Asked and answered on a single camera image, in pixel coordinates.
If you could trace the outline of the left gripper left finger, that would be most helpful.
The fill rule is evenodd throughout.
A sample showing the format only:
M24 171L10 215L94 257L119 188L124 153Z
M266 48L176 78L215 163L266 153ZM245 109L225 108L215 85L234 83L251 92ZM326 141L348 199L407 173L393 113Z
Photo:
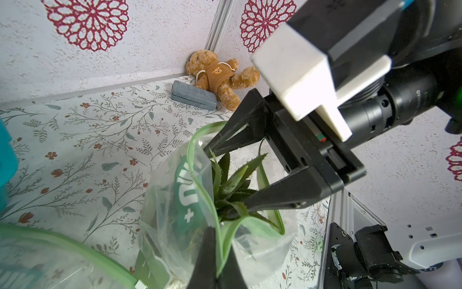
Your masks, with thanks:
M216 278L216 233L215 228L207 227L200 251L187 289L215 289Z

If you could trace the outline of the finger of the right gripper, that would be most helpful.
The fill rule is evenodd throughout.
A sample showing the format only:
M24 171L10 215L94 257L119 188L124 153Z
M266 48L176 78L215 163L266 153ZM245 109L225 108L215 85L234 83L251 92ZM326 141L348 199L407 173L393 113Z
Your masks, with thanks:
M243 203L250 213L302 209L341 191L344 186L343 176L330 166L326 171L303 167L247 197Z
M267 102L257 89L250 90L227 124L205 146L207 156L220 156L261 141L265 137Z

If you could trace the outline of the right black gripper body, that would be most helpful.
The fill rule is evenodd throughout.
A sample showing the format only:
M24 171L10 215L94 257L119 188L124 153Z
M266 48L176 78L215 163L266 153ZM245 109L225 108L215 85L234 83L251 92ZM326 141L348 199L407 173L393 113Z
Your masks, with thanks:
M366 176L365 165L317 112L295 121L273 93L265 102L267 140L287 173L314 168L332 191Z

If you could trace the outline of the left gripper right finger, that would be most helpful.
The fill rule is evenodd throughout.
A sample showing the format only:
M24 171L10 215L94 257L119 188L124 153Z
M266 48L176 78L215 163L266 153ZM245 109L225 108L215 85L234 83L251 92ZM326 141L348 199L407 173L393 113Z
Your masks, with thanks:
M229 252L227 262L217 279L217 289L248 289L242 276L233 248Z

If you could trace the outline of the zip-top bag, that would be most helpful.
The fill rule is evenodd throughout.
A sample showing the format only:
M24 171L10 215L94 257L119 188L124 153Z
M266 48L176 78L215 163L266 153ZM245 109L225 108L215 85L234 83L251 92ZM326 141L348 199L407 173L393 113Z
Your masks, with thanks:
M224 127L199 129L152 175L141 212L137 277L149 289L184 289L200 254L205 231L211 238L213 272L236 257L248 286L280 269L297 233L294 211L251 212L244 198L269 186L273 154L266 143L257 154L220 155L207 148Z
M3 289L145 289L119 263L67 236L1 224Z

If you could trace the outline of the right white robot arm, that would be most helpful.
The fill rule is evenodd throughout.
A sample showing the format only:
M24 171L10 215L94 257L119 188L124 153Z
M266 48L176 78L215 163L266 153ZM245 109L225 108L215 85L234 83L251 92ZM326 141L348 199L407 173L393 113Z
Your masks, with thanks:
M366 170L353 148L438 107L462 132L460 1L308 1L253 54L251 90L206 146L267 140L288 175L246 197L254 213L306 208Z

